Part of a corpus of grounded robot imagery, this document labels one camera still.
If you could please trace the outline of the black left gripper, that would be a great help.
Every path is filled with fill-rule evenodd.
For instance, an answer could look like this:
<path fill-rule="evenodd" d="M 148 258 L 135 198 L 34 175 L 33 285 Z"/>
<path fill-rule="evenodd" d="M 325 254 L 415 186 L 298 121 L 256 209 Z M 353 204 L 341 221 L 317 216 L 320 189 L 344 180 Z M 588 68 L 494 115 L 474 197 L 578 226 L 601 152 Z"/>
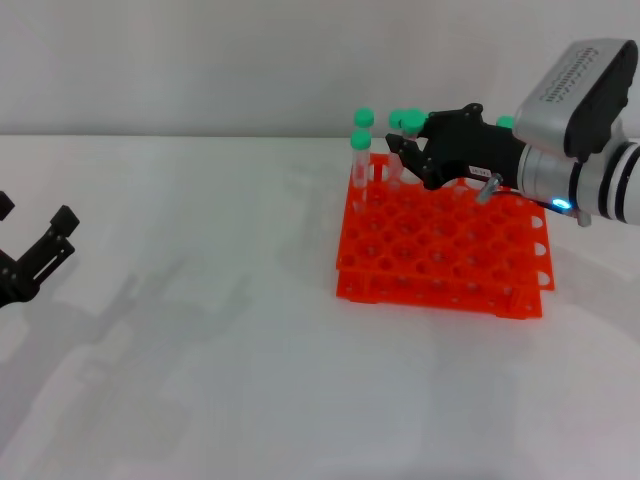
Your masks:
<path fill-rule="evenodd" d="M 0 192 L 0 221 L 15 204 Z M 80 221 L 70 207 L 63 205 L 50 220 L 50 226 L 20 258 L 1 253 L 1 307 L 31 301 L 42 283 L 75 252 L 68 238 Z"/>

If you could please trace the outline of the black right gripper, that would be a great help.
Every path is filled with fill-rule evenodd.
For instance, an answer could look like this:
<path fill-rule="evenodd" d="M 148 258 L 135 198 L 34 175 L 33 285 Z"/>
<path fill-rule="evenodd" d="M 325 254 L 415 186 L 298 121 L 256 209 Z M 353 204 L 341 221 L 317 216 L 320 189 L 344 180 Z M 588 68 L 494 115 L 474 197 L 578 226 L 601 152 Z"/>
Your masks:
<path fill-rule="evenodd" d="M 488 176 L 498 173 L 504 186 L 517 189 L 525 144 L 510 130 L 484 123 L 482 113 L 480 103 L 430 112 L 422 132 L 427 138 L 424 151 L 415 140 L 402 135 L 388 133 L 385 141 L 403 167 L 423 181 L 428 190 L 437 190 L 458 178 L 482 179 L 481 174 L 471 172 L 472 167 L 489 170 Z"/>

